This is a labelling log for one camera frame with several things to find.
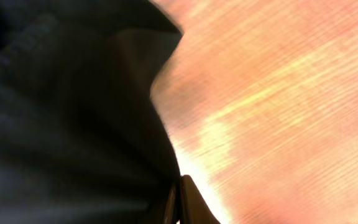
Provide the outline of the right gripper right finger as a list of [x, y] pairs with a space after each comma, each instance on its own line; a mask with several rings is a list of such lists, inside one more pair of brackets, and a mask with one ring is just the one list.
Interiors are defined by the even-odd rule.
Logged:
[[180, 182], [180, 223], [220, 224], [189, 175], [182, 176]]

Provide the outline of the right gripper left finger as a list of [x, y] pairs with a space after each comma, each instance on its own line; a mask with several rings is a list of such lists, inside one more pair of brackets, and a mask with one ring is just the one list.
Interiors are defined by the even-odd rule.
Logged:
[[162, 224], [176, 224], [177, 222], [176, 195], [176, 187], [172, 186], [167, 197]]

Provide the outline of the black polo shirt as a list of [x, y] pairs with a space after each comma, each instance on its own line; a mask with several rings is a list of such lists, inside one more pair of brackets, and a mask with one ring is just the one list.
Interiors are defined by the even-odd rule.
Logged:
[[0, 223], [162, 223], [150, 87], [181, 37], [150, 1], [0, 1]]

